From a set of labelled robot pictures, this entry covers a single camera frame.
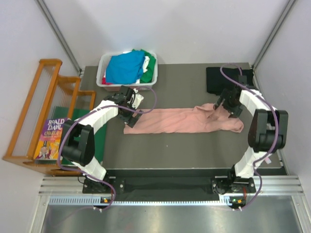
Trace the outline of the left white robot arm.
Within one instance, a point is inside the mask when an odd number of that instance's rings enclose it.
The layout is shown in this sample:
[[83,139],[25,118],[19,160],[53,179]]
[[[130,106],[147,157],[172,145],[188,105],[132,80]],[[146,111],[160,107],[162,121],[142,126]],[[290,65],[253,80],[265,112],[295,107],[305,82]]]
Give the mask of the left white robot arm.
[[95,158],[95,134],[115,117],[132,128],[143,113],[138,110],[143,100],[138,90],[122,85],[117,93],[106,96],[88,114],[63,124],[58,156],[76,165],[94,181],[93,186],[99,192],[110,188],[110,180],[105,178],[106,169]]

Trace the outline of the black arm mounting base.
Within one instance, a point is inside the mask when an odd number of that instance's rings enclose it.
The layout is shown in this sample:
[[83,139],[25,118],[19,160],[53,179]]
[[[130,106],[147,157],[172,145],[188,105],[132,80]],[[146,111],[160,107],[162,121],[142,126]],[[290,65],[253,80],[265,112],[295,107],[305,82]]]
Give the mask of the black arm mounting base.
[[190,191],[202,194],[255,193],[253,178],[240,178],[229,168],[110,169],[104,181],[117,196],[134,191]]

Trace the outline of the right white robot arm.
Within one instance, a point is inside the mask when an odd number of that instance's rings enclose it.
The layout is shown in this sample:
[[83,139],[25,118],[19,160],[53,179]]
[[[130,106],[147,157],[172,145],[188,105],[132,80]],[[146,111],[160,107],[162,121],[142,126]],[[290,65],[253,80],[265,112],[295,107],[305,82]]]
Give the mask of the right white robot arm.
[[255,192],[253,176],[261,163],[278,149],[284,148],[287,137],[288,113],[268,104],[262,94],[247,84],[247,77],[239,74],[234,86],[222,91],[214,109],[223,107],[230,118],[240,116],[245,108],[252,115],[248,133],[248,148],[243,157],[230,169],[226,178],[215,178],[216,193]]

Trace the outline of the pink t shirt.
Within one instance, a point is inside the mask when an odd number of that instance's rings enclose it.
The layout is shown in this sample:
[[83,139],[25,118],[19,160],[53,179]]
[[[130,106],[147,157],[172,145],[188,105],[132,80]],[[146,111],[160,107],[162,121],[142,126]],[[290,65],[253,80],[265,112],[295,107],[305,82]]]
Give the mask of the pink t shirt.
[[125,126],[124,134],[158,133],[210,133],[232,131],[240,133],[244,128],[239,118],[230,118],[222,106],[212,103],[193,108],[154,109],[143,114],[134,127]]

